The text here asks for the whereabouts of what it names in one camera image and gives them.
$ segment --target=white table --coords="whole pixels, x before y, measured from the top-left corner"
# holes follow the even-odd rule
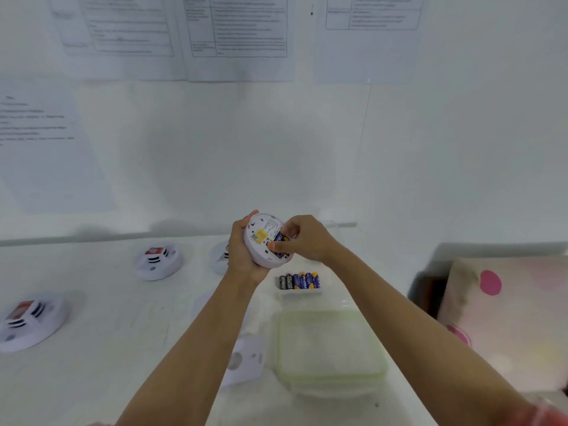
[[[391,259],[373,258],[366,248],[371,243],[357,228],[342,228],[340,234],[387,279],[412,278]],[[36,291],[63,293],[73,307],[53,336],[19,353],[0,354],[0,424],[116,421],[188,327],[195,298],[218,284],[220,277],[210,270],[207,255],[226,238],[175,238],[185,264],[158,282],[140,281],[132,272],[136,252],[156,240],[0,248],[0,309]],[[280,305],[270,277],[254,295],[251,332],[266,332],[264,322]],[[390,369],[377,394],[340,401],[291,394],[267,362],[261,379],[220,391],[208,425],[435,424],[392,359],[388,361]]]

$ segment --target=pink sleeve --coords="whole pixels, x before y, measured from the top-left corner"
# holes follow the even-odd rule
[[[568,417],[550,405],[515,412],[503,426],[568,426]]]

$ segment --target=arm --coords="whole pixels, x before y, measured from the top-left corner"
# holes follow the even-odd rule
[[[204,425],[221,385],[246,308],[268,270],[243,243],[252,212],[233,224],[229,270],[183,336],[138,389],[115,426]]]
[[[269,247],[321,261],[335,272],[440,425],[496,425],[512,411],[530,409],[475,351],[340,245],[314,217],[294,217],[283,231],[295,240]]]

